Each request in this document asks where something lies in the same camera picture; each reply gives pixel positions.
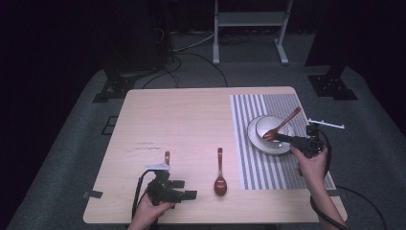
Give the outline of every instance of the wooden table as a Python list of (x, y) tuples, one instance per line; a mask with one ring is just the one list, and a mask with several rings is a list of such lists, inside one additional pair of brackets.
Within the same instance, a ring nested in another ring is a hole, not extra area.
[[(238, 172), (230, 95), (294, 94), (291, 87), (188, 88), (131, 90), (115, 126), (83, 219), (87, 223), (130, 223), (138, 178), (170, 152), (170, 178), (197, 191), (168, 210), (161, 224), (316, 222), (307, 189), (243, 190)], [(217, 148), (223, 148), (223, 197), (214, 193)], [(147, 174), (142, 191), (155, 178)], [(339, 196), (332, 197), (347, 213)]]

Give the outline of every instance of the human hand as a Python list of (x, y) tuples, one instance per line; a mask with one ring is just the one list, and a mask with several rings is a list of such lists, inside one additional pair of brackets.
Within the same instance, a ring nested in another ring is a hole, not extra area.
[(174, 203), (161, 202), (158, 206), (154, 206), (150, 196), (144, 194), (127, 230), (147, 229), (156, 219), (161, 217), (167, 209), (172, 208), (174, 205)]
[(312, 158), (307, 158), (297, 148), (290, 146), (291, 151), (298, 158), (298, 170), (304, 177), (308, 190), (312, 193), (325, 188), (325, 169), (327, 162), (327, 147)]

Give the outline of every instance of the gray carpet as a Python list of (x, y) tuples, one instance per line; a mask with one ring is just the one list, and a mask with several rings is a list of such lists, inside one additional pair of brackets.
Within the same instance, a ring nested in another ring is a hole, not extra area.
[[(289, 65), (282, 66), (270, 35), (241, 36), (238, 45), (220, 46), (220, 64), (229, 87), (292, 86), (308, 118), (325, 120), (346, 129), (326, 127), (333, 147), (330, 172), (336, 185), (350, 188), (370, 199), (382, 212), (389, 229), (406, 229), (406, 141), (404, 135), (371, 94), (361, 76), (347, 68), (342, 79), (358, 101), (318, 98), (308, 75), (324, 74), (327, 67), (304, 67), (313, 34), (287, 34), (283, 46)], [(204, 38), (174, 34), (175, 49)], [(164, 75), (146, 85), (162, 71), (138, 80), (134, 88), (225, 87), (221, 73), (209, 62), (212, 46), (191, 48), (176, 55), (182, 61), (173, 77)], [(174, 70), (178, 59), (169, 60)], [(95, 183), (108, 135), (101, 135), (110, 116), (119, 115), (123, 99), (92, 103), (102, 91), (106, 75), (100, 70), (89, 81), (57, 136), (48, 157), (8, 229), (125, 229), (123, 225), (86, 224), (82, 220), (87, 199)], [(349, 214), (350, 229), (383, 229), (373, 207), (357, 195), (339, 190)], [(162, 229), (266, 229), (264, 225), (162, 226)], [(280, 224), (278, 229), (320, 229), (318, 223)]]

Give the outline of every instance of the striped mat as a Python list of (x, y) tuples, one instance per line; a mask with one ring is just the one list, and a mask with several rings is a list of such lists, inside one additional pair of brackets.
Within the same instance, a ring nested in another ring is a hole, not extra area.
[[(299, 101), (295, 94), (231, 95), (233, 123), (237, 144), (240, 185), (244, 190), (305, 189), (304, 179), (296, 171), (297, 159), (289, 151), (267, 155), (259, 151), (247, 136), (248, 124), (256, 117), (274, 115), (287, 117)], [(297, 136), (306, 136), (307, 119), (300, 112), (289, 122)], [(330, 174), (326, 187), (334, 189)]]

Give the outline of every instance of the white metal stand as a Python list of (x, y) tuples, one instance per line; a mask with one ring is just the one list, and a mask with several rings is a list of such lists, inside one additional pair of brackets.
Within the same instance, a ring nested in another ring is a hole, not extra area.
[(214, 43), (213, 43), (213, 64), (220, 63), (218, 52), (218, 28), (220, 27), (241, 27), (241, 26), (280, 26), (281, 33), (274, 42), (283, 65), (289, 63), (286, 53), (282, 47), (284, 33), (289, 20), (293, 0), (289, 0), (285, 11), (267, 12), (218, 12), (218, 0), (214, 5)]

